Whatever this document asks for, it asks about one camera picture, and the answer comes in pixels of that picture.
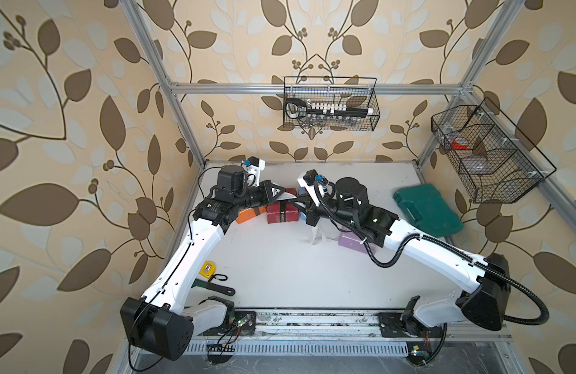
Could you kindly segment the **white satin ribbon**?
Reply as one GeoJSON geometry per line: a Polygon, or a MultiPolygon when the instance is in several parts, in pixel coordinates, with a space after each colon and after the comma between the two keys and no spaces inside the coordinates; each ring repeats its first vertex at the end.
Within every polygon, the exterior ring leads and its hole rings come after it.
{"type": "MultiPolygon", "coordinates": [[[[297,208],[299,214],[303,221],[306,221],[308,216],[304,213],[305,205],[297,201],[297,197],[291,193],[283,193],[279,198],[278,202],[287,203],[297,208]]],[[[337,242],[338,235],[337,231],[332,226],[327,226],[326,221],[322,218],[319,219],[315,226],[310,226],[311,238],[309,243],[312,246],[320,246],[323,243],[337,242]]]]}

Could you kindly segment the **purple gift box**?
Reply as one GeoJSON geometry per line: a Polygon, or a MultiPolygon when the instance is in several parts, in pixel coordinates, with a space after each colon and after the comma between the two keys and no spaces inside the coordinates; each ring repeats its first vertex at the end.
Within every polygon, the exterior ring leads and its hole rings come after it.
{"type": "Polygon", "coordinates": [[[339,245],[347,249],[367,254],[365,245],[362,240],[353,232],[342,232],[339,236],[339,245]]]}

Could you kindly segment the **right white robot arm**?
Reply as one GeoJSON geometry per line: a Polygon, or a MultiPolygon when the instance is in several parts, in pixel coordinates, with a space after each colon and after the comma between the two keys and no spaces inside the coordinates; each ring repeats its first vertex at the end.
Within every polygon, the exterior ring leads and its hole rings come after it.
{"type": "Polygon", "coordinates": [[[512,290],[504,257],[485,258],[422,232],[396,213],[372,205],[357,179],[332,183],[310,170],[297,182],[304,192],[294,203],[307,224],[327,218],[354,235],[379,268],[416,262],[413,273],[403,278],[413,282],[415,293],[396,323],[400,330],[418,336],[458,322],[493,331],[503,327],[512,290]]]}

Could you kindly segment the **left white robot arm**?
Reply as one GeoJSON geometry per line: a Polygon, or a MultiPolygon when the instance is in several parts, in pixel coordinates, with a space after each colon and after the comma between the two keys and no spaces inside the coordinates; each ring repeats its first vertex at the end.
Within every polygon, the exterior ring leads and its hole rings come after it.
{"type": "Polygon", "coordinates": [[[192,338],[238,326],[230,300],[212,296],[192,307],[186,301],[205,260],[239,213],[272,205],[285,192],[269,180],[260,181],[259,174],[258,167],[220,168],[216,184],[190,213],[188,234],[161,274],[140,298],[129,298],[122,305],[121,319],[131,346],[176,361],[192,338]]]}

